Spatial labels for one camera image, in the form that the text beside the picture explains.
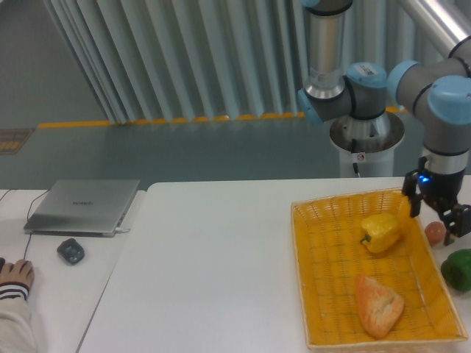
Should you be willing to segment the cream sleeved forearm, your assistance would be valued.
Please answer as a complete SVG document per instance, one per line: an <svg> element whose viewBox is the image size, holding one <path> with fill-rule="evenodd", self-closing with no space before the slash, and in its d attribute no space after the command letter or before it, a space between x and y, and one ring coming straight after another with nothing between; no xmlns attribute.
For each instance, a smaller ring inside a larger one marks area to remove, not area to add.
<svg viewBox="0 0 471 353"><path fill-rule="evenodd" d="M1 284L1 352L37 351L28 295L29 287L25 284Z"/></svg>

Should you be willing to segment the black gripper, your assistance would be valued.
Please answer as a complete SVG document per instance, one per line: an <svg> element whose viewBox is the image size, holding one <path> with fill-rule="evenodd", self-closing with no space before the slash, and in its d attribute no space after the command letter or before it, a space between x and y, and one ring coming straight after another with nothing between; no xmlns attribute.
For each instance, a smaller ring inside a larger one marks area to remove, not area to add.
<svg viewBox="0 0 471 353"><path fill-rule="evenodd" d="M470 205L458 204L463 178L464 170L438 174L417 169L407 173L404 179L402 194L408 198L411 218L420 214L422 199L434 210L447 210L439 216L446 229L445 246L470 233Z"/></svg>

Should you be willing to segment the person's hand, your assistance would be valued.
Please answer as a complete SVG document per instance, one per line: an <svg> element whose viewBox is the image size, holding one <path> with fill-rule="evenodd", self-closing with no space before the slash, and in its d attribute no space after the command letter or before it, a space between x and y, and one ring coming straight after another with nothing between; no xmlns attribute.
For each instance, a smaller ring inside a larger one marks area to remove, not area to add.
<svg viewBox="0 0 471 353"><path fill-rule="evenodd" d="M35 279L33 265L28 260L5 263L1 269L1 300L26 301Z"/></svg>

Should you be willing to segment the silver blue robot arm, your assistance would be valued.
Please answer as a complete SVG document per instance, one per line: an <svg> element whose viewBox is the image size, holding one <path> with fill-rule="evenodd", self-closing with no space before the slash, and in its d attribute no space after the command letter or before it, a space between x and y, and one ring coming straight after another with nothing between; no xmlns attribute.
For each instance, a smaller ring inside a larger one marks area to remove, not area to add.
<svg viewBox="0 0 471 353"><path fill-rule="evenodd" d="M298 93L305 116L332 122L331 140L353 157L385 151L402 133L386 114L386 98L410 112L424 127L422 156L406 174L402 192L411 216L422 204L445 226L444 243L470 231L470 206L458 192L470 155L470 22L445 1L402 1L401 7L444 57L424 66L405 61L390 73L372 63L341 71L344 16L350 1L303 1L310 15L309 74Z"/></svg>

